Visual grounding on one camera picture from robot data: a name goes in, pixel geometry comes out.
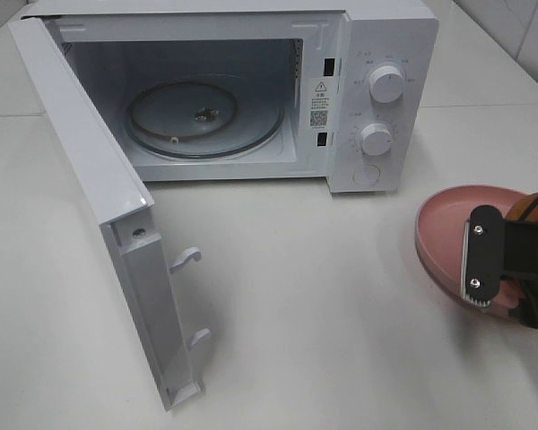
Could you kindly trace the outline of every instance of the white knob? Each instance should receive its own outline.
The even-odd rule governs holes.
[[[391,149],[393,135],[384,124],[367,125],[360,132],[360,147],[372,157],[382,155]]]
[[[403,94],[404,76],[396,65],[385,64],[369,76],[370,96],[379,103],[390,103]]]

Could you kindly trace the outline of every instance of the round button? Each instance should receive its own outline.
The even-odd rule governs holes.
[[[357,168],[352,174],[352,180],[357,185],[373,186],[378,183],[380,179],[380,169],[377,166],[371,164]]]
[[[393,135],[384,124],[367,125],[360,132],[360,147],[371,157],[382,155],[391,149]]]
[[[403,89],[404,74],[396,65],[381,65],[369,76],[370,96],[379,103],[397,100]]]

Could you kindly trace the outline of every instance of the control panel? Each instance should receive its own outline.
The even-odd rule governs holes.
[[[352,22],[327,178],[332,192],[398,186],[437,29],[431,18]]]

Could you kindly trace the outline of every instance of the qr code label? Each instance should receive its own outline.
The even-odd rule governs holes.
[[[325,127],[328,113],[327,110],[311,110],[311,127]]]

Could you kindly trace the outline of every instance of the screw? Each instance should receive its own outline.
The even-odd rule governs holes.
[[[145,228],[138,228],[137,230],[134,230],[134,233],[132,233],[132,236],[136,239],[139,239],[140,237],[145,236]]]

